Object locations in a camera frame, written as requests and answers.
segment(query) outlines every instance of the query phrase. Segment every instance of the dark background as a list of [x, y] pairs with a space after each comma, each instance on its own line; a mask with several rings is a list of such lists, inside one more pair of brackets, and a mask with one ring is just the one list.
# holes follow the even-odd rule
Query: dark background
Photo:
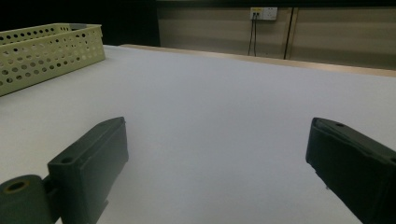
[[159, 47], [157, 7], [391, 7], [396, 0], [102, 0], [8, 1], [0, 31], [55, 22], [102, 24], [106, 45]]
[[0, 31], [55, 22], [102, 24], [106, 45], [160, 46], [155, 0], [9, 1], [0, 8]]

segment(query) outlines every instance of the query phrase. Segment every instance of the white tabletop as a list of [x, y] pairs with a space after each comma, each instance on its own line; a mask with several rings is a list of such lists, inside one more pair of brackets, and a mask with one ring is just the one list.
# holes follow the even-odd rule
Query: white tabletop
[[313, 117], [396, 148], [396, 78], [105, 46], [0, 97], [0, 182], [124, 116], [130, 161], [98, 223], [360, 223], [305, 162]]

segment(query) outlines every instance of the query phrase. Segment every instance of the wall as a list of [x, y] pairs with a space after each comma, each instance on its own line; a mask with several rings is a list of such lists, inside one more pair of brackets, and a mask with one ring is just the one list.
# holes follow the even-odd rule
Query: wall
[[[160, 8], [161, 46], [247, 55], [249, 11], [249, 8]], [[288, 25], [287, 8], [278, 11], [276, 21], [258, 21], [257, 56], [283, 58], [282, 44]]]
[[396, 8], [299, 8], [290, 59], [396, 69]]
[[[396, 70], [396, 7], [280, 8], [257, 24], [257, 56]], [[248, 54], [249, 8], [158, 9], [162, 47]], [[285, 54], [289, 25], [291, 33]]]

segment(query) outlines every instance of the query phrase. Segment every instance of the perforated basket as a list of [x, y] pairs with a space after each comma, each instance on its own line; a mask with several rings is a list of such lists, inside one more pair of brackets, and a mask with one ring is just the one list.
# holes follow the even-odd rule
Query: perforated basket
[[0, 32], [0, 96], [105, 57], [100, 25], [53, 23]]

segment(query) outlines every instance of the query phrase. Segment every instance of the screw hole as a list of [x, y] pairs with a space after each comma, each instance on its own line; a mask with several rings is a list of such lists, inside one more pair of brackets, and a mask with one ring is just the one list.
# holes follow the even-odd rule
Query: screw hole
[[18, 192], [24, 188], [26, 188], [29, 185], [29, 181], [26, 180], [22, 180], [16, 183], [13, 183], [11, 185], [9, 185], [6, 189], [5, 189], [5, 193], [15, 193]]
[[71, 157], [66, 157], [66, 158], [64, 158], [63, 160], [61, 160], [61, 163], [70, 163], [70, 162], [72, 162], [73, 161], [73, 158], [71, 158]]

